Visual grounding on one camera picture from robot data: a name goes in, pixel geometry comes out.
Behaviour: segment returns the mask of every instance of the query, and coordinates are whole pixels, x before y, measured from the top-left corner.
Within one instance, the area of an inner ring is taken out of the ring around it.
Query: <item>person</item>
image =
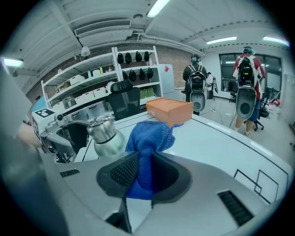
[[[33,145],[35,148],[41,148],[41,143],[34,133],[34,128],[28,124],[21,123],[18,130],[18,138],[30,145]]]
[[[185,81],[184,93],[186,94],[185,101],[188,101],[188,102],[190,101],[190,93],[191,93],[188,79],[189,79],[189,76],[194,72],[191,70],[190,67],[191,66],[194,67],[195,71],[201,72],[206,77],[206,79],[208,78],[207,71],[206,71],[205,67],[202,65],[201,59],[197,54],[193,54],[190,57],[190,61],[192,62],[192,64],[186,66],[183,71],[183,79]]]
[[[244,47],[243,49],[243,54],[239,57],[237,57],[235,65],[234,65],[234,70],[233,70],[233,77],[235,77],[238,80],[238,74],[239,74],[239,62],[242,61],[242,59],[244,57],[248,57],[250,59],[250,62],[252,65],[254,65],[255,71],[253,71],[254,76],[256,78],[254,78],[254,81],[256,81],[255,84],[255,91],[256,91],[256,102],[255,102],[255,107],[253,110],[253,113],[251,115],[251,117],[247,120],[246,123],[246,132],[244,135],[249,136],[250,131],[253,128],[254,125],[254,121],[256,121],[258,119],[259,116],[259,103],[260,103],[260,99],[262,97],[262,91],[261,91],[261,87],[260,87],[260,81],[266,77],[265,71],[262,67],[262,64],[260,62],[260,60],[254,56],[255,51],[251,48],[251,47]],[[243,120],[237,116],[236,118],[236,127],[235,127],[235,131],[238,131],[239,128],[241,127],[243,123]]]

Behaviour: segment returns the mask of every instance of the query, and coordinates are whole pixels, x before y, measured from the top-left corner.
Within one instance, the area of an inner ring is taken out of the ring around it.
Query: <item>black chair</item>
[[[269,112],[266,108],[266,105],[269,105],[266,101],[263,101],[263,102],[260,102],[259,106],[259,116],[258,116],[258,119],[256,121],[254,121],[254,124],[255,124],[255,128],[254,128],[254,131],[257,131],[258,129],[258,124],[261,126],[261,130],[264,129],[264,125],[262,123],[260,123],[258,120],[260,119],[260,117],[263,117],[263,118],[266,118],[269,116]]]
[[[140,89],[137,87],[134,88],[129,79],[113,83],[108,100],[112,106],[116,120],[121,120],[141,112]]]

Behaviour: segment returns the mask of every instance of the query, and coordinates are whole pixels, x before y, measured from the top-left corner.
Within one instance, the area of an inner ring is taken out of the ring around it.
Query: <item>black cable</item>
[[[220,115],[221,124],[223,124],[223,120],[222,120],[221,113],[220,113],[219,111],[217,111],[217,110],[216,110],[216,108],[217,108],[217,103],[216,103],[216,101],[215,101],[215,100],[214,100],[214,102],[215,102],[215,108],[213,108],[213,109],[210,109],[210,110],[209,110],[209,111],[207,111],[206,113],[200,114],[199,116],[205,115],[205,114],[207,114],[207,113],[209,113],[209,112],[216,111],[216,112],[218,112],[218,113],[219,113],[219,115]]]
[[[234,107],[234,110],[232,112],[232,116],[231,116],[231,120],[230,120],[230,125],[229,127],[231,126],[232,122],[233,122],[233,117],[234,117],[234,114],[235,114],[235,108],[236,108],[236,102],[235,102],[235,107]]]

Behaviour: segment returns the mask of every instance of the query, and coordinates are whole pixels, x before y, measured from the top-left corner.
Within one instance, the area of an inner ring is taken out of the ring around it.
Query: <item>table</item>
[[[142,112],[115,122],[116,129],[129,138],[138,122],[155,120]],[[254,191],[266,203],[281,199],[293,180],[292,168],[258,143],[225,126],[192,115],[174,128],[174,145],[165,153],[215,166]],[[81,148],[75,162],[96,159],[93,140]]]

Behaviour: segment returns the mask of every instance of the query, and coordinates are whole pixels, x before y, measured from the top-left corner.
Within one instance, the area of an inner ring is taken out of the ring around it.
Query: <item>vent grille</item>
[[[253,218],[250,211],[238,200],[238,198],[231,192],[225,191],[218,193],[221,201],[228,209],[238,226],[242,226]]]
[[[128,29],[130,28],[130,26],[131,26],[131,20],[109,20],[109,21],[89,24],[81,28],[78,28],[75,30],[75,34],[76,36],[81,36],[91,31],[107,30],[113,27]]]
[[[78,171],[77,169],[73,169],[73,170],[69,170],[69,171],[63,171],[60,173],[60,175],[62,176],[62,178],[64,178],[64,177],[68,177],[71,175],[75,175],[77,173],[80,173],[80,171]]]

